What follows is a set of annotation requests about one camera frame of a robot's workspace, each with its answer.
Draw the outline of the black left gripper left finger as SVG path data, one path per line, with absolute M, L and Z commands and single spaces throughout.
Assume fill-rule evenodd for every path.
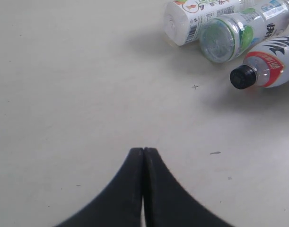
M 132 148 L 111 182 L 59 227 L 140 227 L 143 149 Z

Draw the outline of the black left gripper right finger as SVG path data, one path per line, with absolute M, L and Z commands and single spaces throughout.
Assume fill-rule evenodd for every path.
M 155 148 L 143 151 L 143 199 L 148 227 L 229 227 L 175 179 Z

